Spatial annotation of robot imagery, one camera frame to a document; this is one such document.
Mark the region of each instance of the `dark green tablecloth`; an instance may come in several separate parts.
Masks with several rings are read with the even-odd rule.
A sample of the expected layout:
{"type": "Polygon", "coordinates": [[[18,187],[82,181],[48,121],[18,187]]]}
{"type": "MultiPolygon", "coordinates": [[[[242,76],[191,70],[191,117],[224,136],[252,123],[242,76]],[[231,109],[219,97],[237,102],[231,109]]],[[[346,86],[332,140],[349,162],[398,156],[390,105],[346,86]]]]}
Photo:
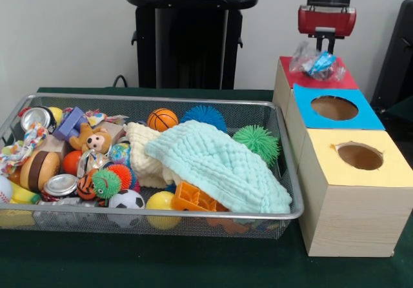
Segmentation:
{"type": "MultiPolygon", "coordinates": [[[[271,101],[272,91],[41,88],[43,92],[271,101]]],[[[393,258],[309,258],[278,240],[0,231],[0,287],[413,287],[413,219],[393,258]]]]}

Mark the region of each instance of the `teddy bear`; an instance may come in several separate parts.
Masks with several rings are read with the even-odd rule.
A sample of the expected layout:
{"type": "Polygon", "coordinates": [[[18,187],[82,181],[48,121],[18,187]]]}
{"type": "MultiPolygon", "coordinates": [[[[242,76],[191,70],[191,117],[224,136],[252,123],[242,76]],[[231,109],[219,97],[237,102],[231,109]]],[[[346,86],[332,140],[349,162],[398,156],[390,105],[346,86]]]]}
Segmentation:
{"type": "Polygon", "coordinates": [[[72,136],[69,139],[69,144],[76,150],[82,150],[82,153],[89,149],[94,149],[102,154],[106,154],[112,144],[112,137],[107,129],[92,129],[88,123],[82,123],[79,137],[72,136]]]}

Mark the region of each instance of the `metal basket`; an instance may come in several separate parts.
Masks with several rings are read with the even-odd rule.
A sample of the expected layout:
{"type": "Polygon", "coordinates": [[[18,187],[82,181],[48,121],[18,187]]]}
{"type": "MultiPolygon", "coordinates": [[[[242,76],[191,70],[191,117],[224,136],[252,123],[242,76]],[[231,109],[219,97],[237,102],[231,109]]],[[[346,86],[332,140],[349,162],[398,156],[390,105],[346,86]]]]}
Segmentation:
{"type": "MultiPolygon", "coordinates": [[[[129,96],[91,96],[77,94],[33,94],[23,98],[0,128],[0,145],[11,144],[23,138],[17,114],[22,108],[78,106],[82,110],[100,108],[108,115],[123,114],[130,121],[146,120],[151,111],[165,107],[180,119],[190,108],[212,105],[227,122],[233,135],[246,125],[260,125],[281,139],[281,155],[272,168],[292,197],[290,214],[244,214],[234,212],[159,211],[149,209],[109,209],[77,206],[49,206],[0,203],[0,226],[3,229],[105,232],[130,234],[166,234],[185,236],[222,236],[242,238],[279,238],[291,220],[303,213],[303,200],[297,182],[290,145],[281,110],[272,103],[258,101],[221,101],[200,99],[142,98],[129,96]],[[176,217],[181,221],[172,229],[153,228],[148,217],[168,223],[176,217]]],[[[145,201],[156,189],[142,188],[145,201]]]]}

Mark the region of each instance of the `white wall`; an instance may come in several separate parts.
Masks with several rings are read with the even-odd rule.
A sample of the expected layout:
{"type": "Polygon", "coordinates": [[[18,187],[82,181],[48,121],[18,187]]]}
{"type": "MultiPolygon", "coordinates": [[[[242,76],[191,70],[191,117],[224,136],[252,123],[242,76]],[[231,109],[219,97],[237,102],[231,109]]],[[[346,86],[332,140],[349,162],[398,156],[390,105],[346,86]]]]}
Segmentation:
{"type": "MultiPolygon", "coordinates": [[[[403,0],[352,0],[358,20],[336,43],[370,97],[403,0]]],[[[306,0],[259,0],[245,10],[236,88],[273,89],[276,60],[305,37],[297,10],[306,0]]],[[[118,74],[137,85],[134,7],[126,0],[0,0],[0,121],[40,86],[106,87],[118,74]]]]}

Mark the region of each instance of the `purple block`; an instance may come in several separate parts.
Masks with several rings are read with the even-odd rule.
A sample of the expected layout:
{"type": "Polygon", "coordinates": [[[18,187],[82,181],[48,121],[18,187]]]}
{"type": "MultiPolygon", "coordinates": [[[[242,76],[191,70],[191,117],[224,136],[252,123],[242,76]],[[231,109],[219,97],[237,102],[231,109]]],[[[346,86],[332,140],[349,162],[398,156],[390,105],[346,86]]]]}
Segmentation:
{"type": "Polygon", "coordinates": [[[80,124],[88,122],[87,119],[83,117],[84,114],[79,107],[73,108],[60,126],[54,130],[53,136],[59,141],[65,140],[67,142],[69,142],[72,136],[78,137],[80,124]]]}

